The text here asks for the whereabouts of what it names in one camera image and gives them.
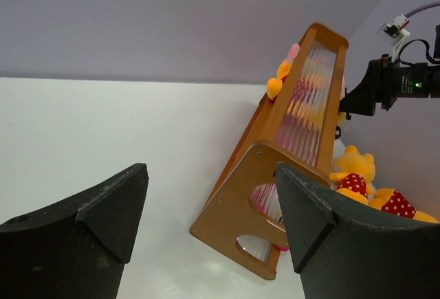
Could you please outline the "yellow bear plush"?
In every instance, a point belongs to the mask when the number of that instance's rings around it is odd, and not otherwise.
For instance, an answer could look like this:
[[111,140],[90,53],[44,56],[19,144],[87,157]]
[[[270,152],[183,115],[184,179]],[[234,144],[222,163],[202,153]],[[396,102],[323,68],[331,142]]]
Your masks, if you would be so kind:
[[275,100],[281,92],[283,84],[292,68],[291,60],[284,60],[277,69],[276,76],[270,78],[266,84],[266,93],[270,100]]
[[402,193],[393,188],[376,190],[368,205],[376,210],[416,221],[439,223],[437,219],[414,207]]
[[361,154],[354,145],[350,145],[335,161],[329,178],[341,195],[368,205],[375,174],[374,157],[370,153]]

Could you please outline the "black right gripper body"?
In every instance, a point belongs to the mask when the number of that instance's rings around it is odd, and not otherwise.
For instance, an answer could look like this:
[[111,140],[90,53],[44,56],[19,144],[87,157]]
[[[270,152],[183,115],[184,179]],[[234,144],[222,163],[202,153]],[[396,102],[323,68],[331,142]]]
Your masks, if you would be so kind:
[[388,63],[381,73],[381,109],[389,110],[398,98],[429,98],[429,73],[427,63]]

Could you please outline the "pink plush with wheels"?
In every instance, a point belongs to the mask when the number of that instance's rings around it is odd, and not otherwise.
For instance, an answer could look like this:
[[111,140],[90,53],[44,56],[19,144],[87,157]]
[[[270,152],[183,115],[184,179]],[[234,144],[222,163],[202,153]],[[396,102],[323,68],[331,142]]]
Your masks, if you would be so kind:
[[[283,62],[290,62],[293,63],[295,57],[298,55],[300,51],[300,45],[298,43],[294,43],[289,51],[288,54],[286,56],[286,59]],[[345,83],[345,79],[342,78],[342,91],[341,91],[341,98],[345,97],[346,95],[346,83]]]

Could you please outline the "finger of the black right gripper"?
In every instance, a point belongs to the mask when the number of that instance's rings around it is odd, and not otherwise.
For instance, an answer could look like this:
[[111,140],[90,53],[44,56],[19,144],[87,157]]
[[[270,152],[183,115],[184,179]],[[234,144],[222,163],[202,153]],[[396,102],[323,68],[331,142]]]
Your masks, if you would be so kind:
[[339,112],[364,116],[374,116],[376,95],[380,89],[382,61],[368,62],[366,73],[357,87],[348,92],[339,104]]

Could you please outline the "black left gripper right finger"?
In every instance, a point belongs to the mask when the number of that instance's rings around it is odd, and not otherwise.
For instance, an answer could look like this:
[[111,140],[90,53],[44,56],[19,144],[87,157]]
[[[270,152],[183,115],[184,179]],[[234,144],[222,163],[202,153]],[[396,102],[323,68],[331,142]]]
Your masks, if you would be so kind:
[[280,163],[276,188],[306,298],[438,298],[439,226],[380,212]]

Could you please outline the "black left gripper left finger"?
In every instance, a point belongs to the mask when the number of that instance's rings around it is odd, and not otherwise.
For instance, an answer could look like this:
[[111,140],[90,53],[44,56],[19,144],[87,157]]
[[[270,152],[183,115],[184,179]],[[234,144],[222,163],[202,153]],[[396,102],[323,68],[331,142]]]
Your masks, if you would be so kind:
[[2,298],[116,298],[149,176],[136,163],[1,224]]

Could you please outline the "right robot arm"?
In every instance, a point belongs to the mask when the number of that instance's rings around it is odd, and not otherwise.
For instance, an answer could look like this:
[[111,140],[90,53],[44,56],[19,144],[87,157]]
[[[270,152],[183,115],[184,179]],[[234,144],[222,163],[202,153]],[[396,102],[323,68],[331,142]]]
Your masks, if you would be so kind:
[[339,104],[340,113],[375,115],[376,105],[389,110],[398,98],[439,97],[439,26],[435,27],[434,54],[430,44],[421,39],[426,49],[424,63],[410,63],[401,54],[392,60],[387,54],[370,60],[359,85],[346,93]]

